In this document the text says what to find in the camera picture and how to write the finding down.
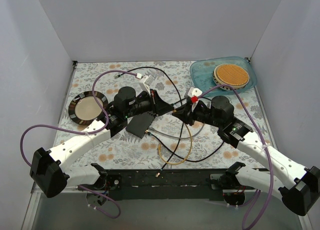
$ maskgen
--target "floral tablecloth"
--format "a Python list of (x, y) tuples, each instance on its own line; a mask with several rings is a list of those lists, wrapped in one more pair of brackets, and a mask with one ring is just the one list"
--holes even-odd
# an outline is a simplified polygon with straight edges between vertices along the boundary
[[(96, 77), (107, 70), (129, 70), (141, 66), (161, 68), (170, 76), (181, 95), (184, 96), (186, 90), (190, 86), (193, 86), (189, 72), (189, 68), (192, 63), (193, 61), (79, 63), (75, 69), (72, 87), (68, 94), (68, 100), (64, 107), (64, 112), (62, 113), (63, 116), (59, 126), (79, 131), (85, 128), (85, 126), (78, 125), (69, 118), (67, 111), (68, 106), (76, 95), (84, 91), (91, 90), (92, 83)], [(141, 74), (153, 75), (155, 80), (152, 83), (151, 88), (156, 89), (164, 101), (174, 103), (179, 100), (173, 85), (162, 72), (148, 68), (140, 69), (138, 72)], [(138, 80), (133, 76), (124, 75), (115, 79), (115, 75), (115, 73), (105, 75), (96, 85), (96, 90), (103, 93), (108, 98), (108, 101), (112, 101), (115, 94), (123, 86), (131, 86), (135, 88), (137, 94), (140, 93), (141, 89), (139, 87)], [(270, 143), (269, 132), (255, 90), (250, 89), (245, 93), (241, 93), (240, 96), (257, 125), (260, 127), (266, 142)], [(235, 115), (252, 126), (236, 96), (229, 95), (227, 97), (235, 106)], [(179, 136), (181, 124), (180, 120), (170, 114), (166, 114), (157, 117), (151, 126), (172, 136)], [(196, 122), (192, 127), (190, 127), (191, 133), (196, 133), (201, 126), (202, 123)], [(172, 150), (176, 147), (177, 140), (162, 136), (158, 133), (155, 134)], [(58, 132), (55, 145), (63, 143), (72, 136), (73, 134)], [(185, 128), (182, 136), (188, 137), (188, 133)], [(189, 159), (198, 160), (204, 158), (212, 153), (221, 144), (221, 142), (222, 140), (217, 135), (217, 128), (205, 125), (200, 134), (193, 140), (192, 152)], [(189, 146), (189, 140), (182, 140), (176, 153), (180, 156), (186, 156)], [(157, 147), (158, 142), (154, 137), (145, 136), (142, 139), (139, 139), (128, 133), (126, 130), (122, 130), (113, 138), (88, 151), (79, 158), (73, 166), (80, 167), (90, 163), (98, 163), (105, 169), (159, 169), (164, 163), (158, 156)], [(168, 158), (171, 155), (165, 148), (162, 149), (162, 154), (165, 158)], [(180, 159), (173, 157), (171, 161), (179, 162)], [(236, 161), (243, 162), (247, 166), (253, 168), (262, 167), (262, 165), (245, 153), (234, 149), (228, 144), (224, 144), (217, 153), (205, 161), (199, 163), (185, 162), (175, 166), (167, 165), (166, 168), (228, 168)]]

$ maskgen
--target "teal plastic tray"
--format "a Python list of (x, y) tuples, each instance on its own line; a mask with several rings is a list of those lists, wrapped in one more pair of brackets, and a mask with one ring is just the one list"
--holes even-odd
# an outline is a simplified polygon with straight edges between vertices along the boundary
[[(246, 90), (255, 87), (255, 85), (257, 84), (257, 77), (251, 65), (245, 59), (234, 56), (201, 60), (193, 63), (190, 66), (190, 74), (195, 87), (199, 88), (202, 92), (205, 92), (210, 88), (216, 86), (216, 83), (213, 79), (213, 72), (215, 68), (221, 64), (236, 64), (248, 72), (250, 80), (245, 88), (237, 90), (238, 93), (245, 92)], [(230, 94), (234, 94), (233, 91), (226, 91), (218, 88), (208, 93), (206, 97)]]

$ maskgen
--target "gray floor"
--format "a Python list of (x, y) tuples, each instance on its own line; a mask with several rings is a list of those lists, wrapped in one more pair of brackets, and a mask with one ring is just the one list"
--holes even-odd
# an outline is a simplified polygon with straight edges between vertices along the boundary
[[(122, 214), (112, 220), (87, 207), (83, 193), (60, 194), (52, 199), (41, 197), (33, 230), (239, 230), (246, 211), (206, 203), (206, 200), (127, 200), (119, 201)], [(253, 208), (247, 225), (261, 208), (266, 194)], [(102, 207), (110, 213), (112, 203)], [(300, 230), (298, 217), (273, 198), (255, 230)]]

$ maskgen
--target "yellow cable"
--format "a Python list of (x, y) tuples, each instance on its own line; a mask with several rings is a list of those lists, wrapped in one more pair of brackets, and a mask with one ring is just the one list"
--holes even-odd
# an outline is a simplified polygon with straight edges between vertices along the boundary
[(159, 156), (160, 156), (160, 158), (161, 158), (166, 164), (170, 164), (170, 165), (182, 164), (184, 161), (187, 160), (187, 158), (189, 157), (189, 155), (190, 155), (190, 153), (191, 153), (191, 149), (192, 149), (192, 134), (191, 134), (191, 132), (190, 132), (189, 127), (188, 127), (186, 124), (184, 124), (184, 125), (185, 125), (185, 127), (186, 127), (186, 129), (188, 130), (189, 135), (190, 135), (190, 149), (189, 149), (189, 152), (188, 152), (188, 154), (186, 155), (186, 157), (185, 157), (181, 162), (179, 162), (179, 163), (167, 162), (167, 161), (162, 157), (162, 154), (161, 154), (161, 144), (159, 144), (159, 145), (158, 145)]

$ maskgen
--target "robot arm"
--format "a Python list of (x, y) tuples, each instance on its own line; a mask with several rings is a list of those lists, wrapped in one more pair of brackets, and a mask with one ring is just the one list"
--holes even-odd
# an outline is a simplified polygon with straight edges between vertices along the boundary
[[(266, 168), (269, 168), (267, 154), (257, 133), (246, 123), (234, 116), (234, 107), (224, 96), (217, 96), (206, 106), (197, 96), (199, 89), (191, 88), (185, 105), (176, 109), (173, 116), (186, 124), (195, 121), (218, 127), (218, 135), (234, 148), (252, 156)], [(304, 216), (320, 197), (320, 170), (311, 169), (294, 162), (273, 147), (268, 147), (274, 172), (273, 195), (294, 213)], [(266, 173), (250, 170), (243, 163), (233, 164), (216, 184), (222, 187), (251, 186), (267, 192), (270, 176)]]
[[(172, 105), (164, 102), (156, 90), (149, 88), (152, 80), (152, 76), (144, 76), (140, 80), (139, 84), (143, 92), (138, 96), (131, 87), (123, 87), (119, 90), (114, 97), (113, 106), (106, 110), (109, 116), (106, 129), (92, 135), (74, 136), (47, 151), (43, 148), (35, 151), (30, 176), (48, 198), (56, 196), (68, 186), (87, 184), (95, 189), (101, 189), (107, 178), (104, 168), (98, 164), (79, 168), (70, 166), (87, 151), (125, 128), (129, 117), (146, 112), (160, 116), (173, 111)], [(105, 123), (105, 117), (94, 120), (83, 132), (100, 129)]]

